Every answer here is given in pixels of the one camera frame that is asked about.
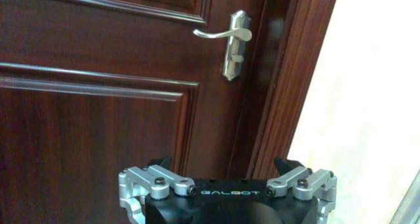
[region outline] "door frame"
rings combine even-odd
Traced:
[[[264,0],[228,178],[276,176],[272,160],[287,156],[334,3]]]

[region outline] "bolt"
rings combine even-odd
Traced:
[[[189,189],[188,189],[188,195],[193,196],[195,194],[196,194],[196,187],[191,186]]]
[[[296,186],[307,188],[307,180],[306,179],[298,179],[296,180]]]
[[[275,190],[271,187],[267,187],[267,196],[272,197],[275,195]]]
[[[163,185],[164,184],[164,178],[163,177],[156,177],[155,184],[156,185]]]

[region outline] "wooden door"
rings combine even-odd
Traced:
[[[0,0],[1,223],[125,223],[117,173],[225,177],[263,0]],[[243,72],[220,74],[244,10]]]

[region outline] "silver door handle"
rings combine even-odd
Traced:
[[[225,55],[223,62],[221,74],[231,81],[239,74],[243,62],[244,42],[251,39],[248,28],[249,18],[245,12],[239,10],[231,14],[229,28],[220,33],[204,33],[195,29],[193,35],[201,38],[221,38],[227,37]]]
[[[219,32],[219,33],[205,33],[195,29],[192,33],[201,37],[208,39],[221,38],[221,37],[229,37],[233,36],[239,38],[241,41],[248,41],[251,39],[251,32],[245,28],[233,28],[228,31]]]

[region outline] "white wall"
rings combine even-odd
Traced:
[[[420,168],[420,0],[336,0],[288,153],[338,177],[335,223],[389,223]]]

